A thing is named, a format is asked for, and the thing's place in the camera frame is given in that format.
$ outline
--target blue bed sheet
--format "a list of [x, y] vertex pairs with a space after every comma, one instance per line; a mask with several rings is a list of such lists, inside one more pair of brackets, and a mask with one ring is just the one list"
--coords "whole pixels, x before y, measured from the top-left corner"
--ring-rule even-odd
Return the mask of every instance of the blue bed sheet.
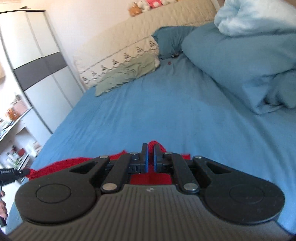
[[[295, 130], [296, 109], [256, 115], [181, 54], [100, 97], [88, 90], [32, 168], [140, 151], [157, 140], [169, 151], [202, 155], [277, 184], [286, 198], [278, 223], [296, 233]], [[21, 223], [15, 205], [7, 223], [8, 232]]]

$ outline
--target metal screw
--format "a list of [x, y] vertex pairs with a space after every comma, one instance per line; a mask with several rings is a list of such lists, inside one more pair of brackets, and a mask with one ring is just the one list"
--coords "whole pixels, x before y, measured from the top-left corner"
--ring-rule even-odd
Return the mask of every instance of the metal screw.
[[117, 188], [117, 185], [115, 183], [105, 183], [102, 188], [106, 191], [113, 191]]
[[187, 191], [196, 191], [198, 189], [198, 185], [195, 183], [186, 183], [183, 187]]

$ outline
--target stuffed animal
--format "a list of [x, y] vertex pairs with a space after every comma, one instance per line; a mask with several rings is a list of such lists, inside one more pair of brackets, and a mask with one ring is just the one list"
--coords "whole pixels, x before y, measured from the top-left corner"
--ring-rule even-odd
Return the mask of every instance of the stuffed animal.
[[170, 3], [175, 3], [175, 2], [177, 2], [177, 0], [161, 0], [161, 3], [163, 5], [168, 5]]
[[147, 3], [150, 5], [151, 8], [160, 7], [163, 4], [161, 3], [161, 0], [146, 0]]
[[150, 5], [147, 3], [146, 0], [140, 0], [137, 2], [137, 4], [138, 4], [138, 7], [142, 9], [142, 12], [147, 12], [151, 9]]
[[130, 14], [130, 16], [134, 17], [136, 15], [139, 15], [142, 13], [142, 9], [138, 7], [138, 5], [133, 2], [130, 7], [128, 8], [128, 12]]

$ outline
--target pink stuffed toy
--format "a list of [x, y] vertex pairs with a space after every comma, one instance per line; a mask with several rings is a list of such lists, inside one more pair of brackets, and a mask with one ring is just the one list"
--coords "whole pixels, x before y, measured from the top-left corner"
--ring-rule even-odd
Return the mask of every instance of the pink stuffed toy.
[[147, 0], [147, 3], [151, 8], [156, 8], [163, 5], [160, 0]]

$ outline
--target brown teddy bear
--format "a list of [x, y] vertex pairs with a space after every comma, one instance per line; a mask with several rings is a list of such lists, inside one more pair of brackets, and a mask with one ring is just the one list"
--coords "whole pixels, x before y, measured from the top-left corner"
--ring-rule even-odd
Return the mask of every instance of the brown teddy bear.
[[142, 13], [142, 9], [139, 8], [138, 5], [134, 2], [128, 8], [128, 12], [129, 12], [130, 16], [134, 17], [134, 16], [139, 15], [140, 13]]

